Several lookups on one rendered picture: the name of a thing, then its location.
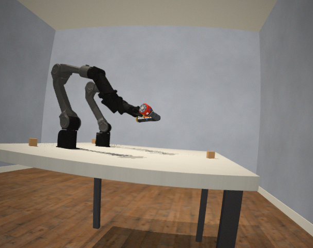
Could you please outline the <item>grey hose nozzle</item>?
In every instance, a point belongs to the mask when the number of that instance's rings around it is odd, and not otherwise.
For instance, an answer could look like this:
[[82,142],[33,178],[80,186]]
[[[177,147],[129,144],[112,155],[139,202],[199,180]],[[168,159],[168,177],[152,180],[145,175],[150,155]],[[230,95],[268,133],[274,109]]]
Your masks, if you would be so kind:
[[147,122],[147,121],[159,121],[160,116],[156,114],[152,108],[147,104],[142,104],[139,108],[139,112],[143,115],[142,117],[136,117],[137,122]]

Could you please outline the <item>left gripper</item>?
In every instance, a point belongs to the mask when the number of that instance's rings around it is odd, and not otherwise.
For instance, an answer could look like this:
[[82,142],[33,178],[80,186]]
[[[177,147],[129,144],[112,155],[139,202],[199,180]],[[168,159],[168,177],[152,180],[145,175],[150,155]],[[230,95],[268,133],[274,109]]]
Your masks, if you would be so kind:
[[129,115],[131,115],[131,116],[133,116],[133,117],[138,117],[138,116],[140,116],[140,117],[142,117],[143,115],[139,112],[139,106],[128,106],[127,107],[127,112],[128,112],[128,114]]

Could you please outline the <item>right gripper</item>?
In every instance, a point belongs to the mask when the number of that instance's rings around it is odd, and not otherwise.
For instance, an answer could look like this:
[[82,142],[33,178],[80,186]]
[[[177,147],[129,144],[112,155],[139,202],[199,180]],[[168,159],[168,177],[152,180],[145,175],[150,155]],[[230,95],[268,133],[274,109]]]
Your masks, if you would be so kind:
[[101,103],[107,106],[113,113],[118,111],[122,115],[125,112],[123,98],[117,95],[117,90],[113,90],[110,84],[103,85],[99,92],[99,98],[103,99]]

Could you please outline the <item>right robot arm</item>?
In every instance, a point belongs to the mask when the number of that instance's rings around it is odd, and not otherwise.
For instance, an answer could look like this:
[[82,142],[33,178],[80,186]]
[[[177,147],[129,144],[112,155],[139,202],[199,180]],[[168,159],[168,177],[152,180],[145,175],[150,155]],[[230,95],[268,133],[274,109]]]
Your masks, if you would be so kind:
[[81,119],[72,110],[64,87],[72,73],[78,73],[80,77],[92,79],[98,90],[103,85],[110,84],[105,77],[105,71],[95,66],[90,67],[89,65],[85,65],[76,67],[66,64],[55,64],[53,66],[51,71],[53,87],[62,112],[59,116],[60,125],[64,129],[58,133],[56,147],[65,149],[79,149],[76,148],[76,144],[77,131],[81,126]]

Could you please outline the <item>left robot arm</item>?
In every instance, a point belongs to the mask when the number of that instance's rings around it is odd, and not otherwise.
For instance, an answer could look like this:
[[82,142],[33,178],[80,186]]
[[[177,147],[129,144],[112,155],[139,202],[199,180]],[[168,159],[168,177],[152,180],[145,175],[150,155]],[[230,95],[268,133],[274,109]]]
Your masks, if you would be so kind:
[[[100,147],[110,147],[110,131],[111,131],[112,127],[106,121],[106,119],[104,118],[103,114],[101,113],[98,105],[96,104],[96,102],[94,100],[94,95],[96,94],[96,92],[99,92],[99,90],[96,87],[96,85],[94,84],[94,82],[88,82],[85,86],[85,98],[86,98],[93,114],[95,115],[95,117],[97,119],[97,122],[99,125],[99,130],[100,130],[99,131],[100,133],[96,133],[95,144],[96,144],[96,146],[100,146]],[[128,110],[127,106],[131,106],[131,105],[123,100],[123,106],[125,109],[125,113],[128,113],[127,112],[127,110]],[[109,126],[109,128],[108,128],[108,126]]]

